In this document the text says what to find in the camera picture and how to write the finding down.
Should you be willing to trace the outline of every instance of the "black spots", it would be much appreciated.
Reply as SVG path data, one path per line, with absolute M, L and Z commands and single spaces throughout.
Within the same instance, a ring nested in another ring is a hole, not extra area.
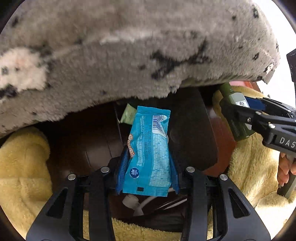
M 164 56 L 159 50 L 154 52 L 151 59 L 156 59 L 161 67 L 151 74 L 151 78 L 155 80 L 163 79 L 169 72 L 174 70 L 175 67 L 180 66 L 182 61 L 177 61 L 172 59 L 171 57 Z
M 204 40 L 202 44 L 198 47 L 198 52 L 189 57 L 188 60 L 185 60 L 188 64 L 203 64 L 203 63 L 210 63 L 211 60 L 208 56 L 205 56 L 205 49 L 207 47 L 207 41 Z
M 256 81 L 260 81 L 260 80 L 263 80 L 263 77 L 262 77 L 262 75 L 258 75 L 258 76 L 257 76 L 257 79 L 256 79 Z
M 4 96 L 7 96 L 8 98 L 15 97 L 17 95 L 17 89 L 9 84 L 4 89 L 0 89 L 0 99 L 2 99 Z
M 49 72 L 51 72 L 53 70 L 53 68 L 54 68 L 54 61 L 53 60 L 48 61 L 46 64 L 47 64 L 47 70 Z
M 197 53 L 193 54 L 188 59 L 181 61 L 174 60 L 172 57 L 164 56 L 159 50 L 157 50 L 151 55 L 150 59 L 157 60 L 161 67 L 151 74 L 151 78 L 153 78 L 154 80 L 163 79 L 167 74 L 173 71 L 175 67 L 178 67 L 184 63 L 188 63 L 190 65 L 210 63 L 210 58 L 204 55 L 206 46 L 207 41 L 204 40 L 202 44 L 198 47 Z
M 253 60 L 256 60 L 258 58 L 259 58 L 259 52 L 254 55 Z
M 144 70 L 144 69 L 146 69 L 146 65 L 145 64 L 139 65 L 138 69 L 139 70 Z
M 74 44 L 77 44 L 77 45 L 82 45 L 83 44 L 83 39 L 82 38 L 78 38 Z
M 52 49 L 47 42 L 43 43 L 41 46 L 30 47 L 30 49 L 31 49 L 31 53 L 39 52 L 40 57 L 42 58 L 52 54 Z
M 9 70 L 6 66 L 1 68 L 1 74 L 2 75 L 8 75 L 9 74 Z
M 193 39 L 197 38 L 197 32 L 196 31 L 190 31 L 190 35 Z
M 11 23 L 11 26 L 14 28 L 18 23 L 19 23 L 19 18 L 18 18 L 18 16 L 16 16 L 16 17 L 13 19 L 13 21 L 12 21 L 12 23 Z
M 273 71 L 273 66 L 274 66 L 274 63 L 271 63 L 270 65 L 268 65 L 264 70 L 263 72 L 268 74 L 270 71 Z
M 253 17 L 254 18 L 259 18 L 259 13 L 258 13 L 258 10 L 257 10 L 257 8 L 253 8 Z

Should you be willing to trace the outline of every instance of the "gray fuzzy blanket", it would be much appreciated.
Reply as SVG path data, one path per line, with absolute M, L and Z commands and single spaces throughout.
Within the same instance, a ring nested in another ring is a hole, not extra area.
M 279 63 L 250 0 L 25 0 L 0 43 L 0 136 L 180 86 L 268 83 Z

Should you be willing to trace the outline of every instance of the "fluffy fabric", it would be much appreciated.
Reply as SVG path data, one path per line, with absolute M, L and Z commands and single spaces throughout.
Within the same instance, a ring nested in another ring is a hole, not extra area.
M 47 65 L 39 52 L 25 47 L 10 49 L 0 57 L 0 70 L 0 89 L 12 85 L 21 92 L 46 87 Z
M 245 88 L 233 87 L 247 96 L 262 96 Z M 221 115 L 217 92 L 213 102 Z M 283 227 L 296 206 L 296 192 L 287 200 L 276 194 L 279 152 L 262 145 L 262 137 L 254 134 L 237 144 L 233 151 L 229 177 L 240 188 L 266 225 L 273 238 Z M 46 167 L 49 146 L 46 138 L 35 128 L 14 133 L 0 148 L 0 205 L 16 230 L 25 238 L 35 217 L 51 195 L 51 181 Z M 180 240 L 180 233 L 141 228 L 112 219 L 117 241 Z M 89 239 L 88 212 L 84 212 L 83 233 Z M 208 226 L 208 239 L 213 224 Z
M 2 53 L 39 51 L 50 70 L 50 88 L 1 105 L 0 136 L 110 100 L 164 97 L 182 85 L 268 82 L 279 63 L 276 38 L 251 0 L 25 0 L 0 42 Z

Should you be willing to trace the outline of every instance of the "green packet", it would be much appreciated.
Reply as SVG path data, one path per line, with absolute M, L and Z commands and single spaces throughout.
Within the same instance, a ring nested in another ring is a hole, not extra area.
M 120 119 L 120 123 L 132 125 L 133 120 L 135 119 L 136 113 L 137 113 L 137 109 L 132 107 L 130 104 L 127 104 L 122 114 L 122 117 Z

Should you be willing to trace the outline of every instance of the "human hand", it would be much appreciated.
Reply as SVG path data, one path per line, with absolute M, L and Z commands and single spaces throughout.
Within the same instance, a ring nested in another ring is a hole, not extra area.
M 278 175 L 277 180 L 279 185 L 284 186 L 285 183 L 289 181 L 289 171 L 296 175 L 296 162 L 291 163 L 286 157 L 285 153 L 280 153 L 279 155 L 279 168 L 278 168 Z

